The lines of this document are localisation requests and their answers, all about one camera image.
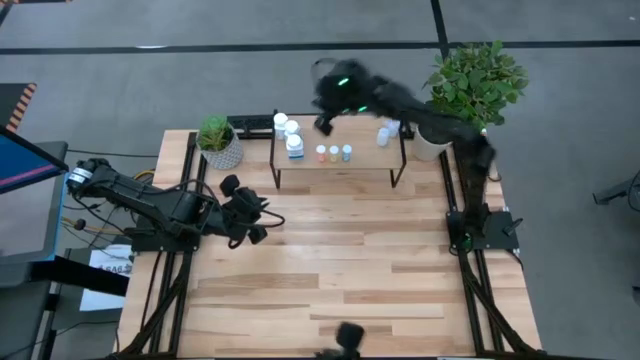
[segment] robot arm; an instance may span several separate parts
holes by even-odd
[[[325,135],[332,131],[331,119],[338,115],[372,112],[377,116],[428,126],[456,144],[465,173],[467,192],[463,234],[483,235],[489,215],[484,204],[484,186],[495,150],[485,136],[464,121],[440,114],[413,97],[404,86],[381,76],[370,76],[355,60],[336,63],[316,86],[314,105],[323,113],[315,126]]]
[[[104,198],[144,217],[150,229],[127,228],[125,234],[136,238],[162,235],[181,240],[200,235],[215,234],[229,237],[229,246],[235,248],[247,233],[257,244],[267,236],[265,226],[257,225],[267,207],[266,198],[253,190],[240,188],[235,175],[228,176],[220,185],[231,200],[220,204],[211,189],[209,196],[186,190],[186,183],[167,190],[147,185],[115,171],[105,159],[78,162],[67,180],[74,199]]]

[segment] concrete floor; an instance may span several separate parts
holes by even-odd
[[[449,41],[640,39],[634,0],[441,3]],[[0,28],[0,48],[436,40],[428,0],[74,0],[14,6]],[[640,280],[640,223],[624,201],[598,207],[591,193],[638,170],[640,49],[509,52],[531,85],[507,109],[507,124],[489,134],[507,203],[525,219],[518,234],[544,348],[637,359],[640,306],[631,284]],[[313,111],[309,67],[320,57],[358,57],[426,99],[420,87],[436,53],[3,55],[0,82],[38,84],[20,128],[31,141],[154,154],[165,129],[194,128],[209,114]],[[153,159],[110,160],[128,174],[154,166]],[[64,238],[61,247],[82,246]],[[113,326],[94,334],[63,335],[54,358],[104,356]]]

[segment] computer screen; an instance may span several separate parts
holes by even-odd
[[[0,194],[62,174],[62,161],[0,128]]]

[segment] wooden tabletop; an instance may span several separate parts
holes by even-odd
[[[276,169],[309,170],[309,169],[399,169],[402,167],[400,137],[389,139],[389,144],[378,146],[376,138],[378,129],[384,126],[383,118],[371,115],[338,116],[331,121],[334,129],[330,136],[324,136],[313,127],[315,116],[291,115],[302,130],[304,139],[304,159],[289,159],[285,142],[275,140],[273,166]],[[337,145],[342,154],[342,146],[351,145],[353,152],[348,162],[338,159],[337,162],[319,162],[316,147],[324,145],[329,156],[329,147]]]
[[[180,182],[188,133],[165,133],[156,186]],[[229,250],[225,238],[202,239],[189,279],[179,357],[309,357],[323,347],[337,348],[334,331],[345,320],[365,327],[364,356],[473,354],[458,261],[447,251],[448,205],[439,162],[417,161],[407,142],[406,174],[396,189],[389,187],[386,172],[329,170],[292,171],[276,190],[269,141],[242,144],[243,162],[230,171],[209,169],[207,183],[219,194],[219,182],[235,173],[243,186],[268,197],[269,210],[287,222],[256,246],[247,241]],[[493,208],[504,206],[499,183],[488,184],[487,201]],[[486,251],[486,257],[496,304],[524,340],[539,347],[520,266],[505,251]],[[139,331],[155,258],[145,253],[135,260],[119,326],[123,346]],[[178,257],[174,275],[180,262]],[[486,313],[478,308],[490,349]],[[170,309],[161,350],[168,347],[172,319]]]

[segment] paper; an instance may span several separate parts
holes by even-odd
[[[103,251],[91,251],[89,266],[111,271],[126,277],[131,276],[131,268],[133,267],[133,264],[129,260],[131,245],[109,245]],[[85,289],[82,293],[80,311],[121,309],[123,306],[124,297],[122,296]]]

